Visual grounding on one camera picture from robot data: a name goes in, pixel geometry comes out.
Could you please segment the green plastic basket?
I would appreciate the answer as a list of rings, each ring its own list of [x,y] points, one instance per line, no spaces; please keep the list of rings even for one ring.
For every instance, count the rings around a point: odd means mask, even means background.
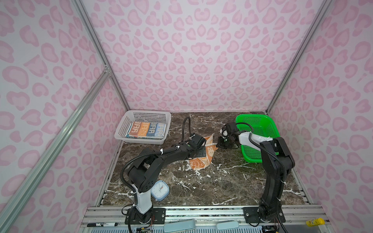
[[[278,138],[280,133],[272,118],[266,115],[241,114],[236,117],[240,131],[251,131],[258,136]],[[250,146],[241,146],[243,158],[248,163],[262,163],[261,152]]]

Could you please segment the striped rabbit text towel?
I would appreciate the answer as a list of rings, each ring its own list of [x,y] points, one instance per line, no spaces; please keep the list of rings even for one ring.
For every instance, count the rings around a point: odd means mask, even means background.
[[[135,121],[127,130],[125,137],[161,140],[165,136],[166,129],[166,123]]]

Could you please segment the white perforated plastic basket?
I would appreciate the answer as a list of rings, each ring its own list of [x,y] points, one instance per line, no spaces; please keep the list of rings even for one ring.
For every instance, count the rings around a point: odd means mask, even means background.
[[[161,140],[126,138],[125,134],[127,130],[129,129],[131,124],[135,121],[166,123],[167,129],[166,129],[164,138]],[[170,124],[171,124],[171,113],[169,112],[130,110],[126,112],[124,116],[122,117],[115,131],[115,139],[122,140],[125,143],[162,145],[167,138]]]

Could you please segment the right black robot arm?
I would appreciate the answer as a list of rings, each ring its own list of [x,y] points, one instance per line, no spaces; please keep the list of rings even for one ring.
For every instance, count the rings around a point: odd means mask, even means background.
[[[238,146],[249,146],[261,152],[262,166],[266,171],[266,184],[260,199],[258,216],[264,221],[273,220],[279,216],[286,179],[295,167],[294,158],[282,137],[263,137],[252,132],[238,132],[218,137],[218,148],[234,149]]]

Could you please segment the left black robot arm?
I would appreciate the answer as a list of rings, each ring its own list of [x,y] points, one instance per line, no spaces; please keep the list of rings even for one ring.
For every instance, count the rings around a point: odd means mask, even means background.
[[[205,148],[206,141],[198,143],[192,140],[183,141],[167,149],[144,149],[140,155],[128,161],[120,171],[120,179],[135,194],[134,209],[137,215],[149,218],[153,204],[151,189],[158,180],[159,174],[167,165],[197,158]]]

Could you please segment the small light blue clock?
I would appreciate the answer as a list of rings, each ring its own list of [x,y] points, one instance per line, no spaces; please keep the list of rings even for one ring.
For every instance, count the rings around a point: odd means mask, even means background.
[[[169,193],[170,188],[163,180],[157,181],[151,188],[151,195],[157,202],[164,200]]]

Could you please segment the left light blue pedal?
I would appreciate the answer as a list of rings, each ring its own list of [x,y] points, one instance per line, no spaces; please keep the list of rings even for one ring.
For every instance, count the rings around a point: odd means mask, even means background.
[[[194,230],[196,228],[196,221],[193,220],[186,220],[186,221],[178,221],[167,223],[164,225],[164,233],[179,233],[185,232],[189,230]]]

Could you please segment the light blue pedal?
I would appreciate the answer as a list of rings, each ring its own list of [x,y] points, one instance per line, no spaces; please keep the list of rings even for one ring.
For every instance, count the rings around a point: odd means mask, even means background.
[[[189,230],[194,230],[196,228],[196,221],[193,220],[186,220],[186,221],[178,221],[167,223],[164,225],[164,233],[179,233],[185,232]]]
[[[226,221],[226,222],[219,222],[216,225],[217,231],[226,231],[226,230],[233,230],[239,227],[239,223],[237,221]]]

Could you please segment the right light blue pedal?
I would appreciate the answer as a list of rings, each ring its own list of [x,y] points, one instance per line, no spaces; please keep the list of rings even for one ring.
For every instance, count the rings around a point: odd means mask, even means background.
[[[239,227],[239,223],[237,221],[226,221],[226,222],[219,222],[216,225],[217,231],[226,231],[226,230],[233,230]]]

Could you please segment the black marker pen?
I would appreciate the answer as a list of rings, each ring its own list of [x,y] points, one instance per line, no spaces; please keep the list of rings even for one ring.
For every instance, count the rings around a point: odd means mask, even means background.
[[[109,223],[88,223],[87,227],[116,227],[118,226],[118,222],[109,222]]]

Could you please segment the yellow glue stick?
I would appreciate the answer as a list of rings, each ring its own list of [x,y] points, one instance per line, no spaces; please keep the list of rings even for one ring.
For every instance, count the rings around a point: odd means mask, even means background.
[[[316,218],[312,220],[306,221],[306,225],[309,227],[314,227],[314,226],[320,226],[320,225],[325,225],[325,220],[323,218]]]

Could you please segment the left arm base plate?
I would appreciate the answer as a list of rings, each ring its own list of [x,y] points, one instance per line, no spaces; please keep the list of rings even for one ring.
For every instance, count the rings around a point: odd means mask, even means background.
[[[142,214],[137,210],[136,207],[132,207],[126,213],[125,224],[137,224],[137,225],[146,225],[146,224],[164,224],[166,217],[165,208],[151,208],[146,213]]]

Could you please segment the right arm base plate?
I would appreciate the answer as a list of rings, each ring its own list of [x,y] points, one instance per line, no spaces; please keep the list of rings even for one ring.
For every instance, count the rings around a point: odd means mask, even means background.
[[[281,208],[265,209],[263,206],[244,207],[243,215],[246,223],[261,224],[261,223],[275,223],[280,220],[282,223],[286,222],[285,214]]]

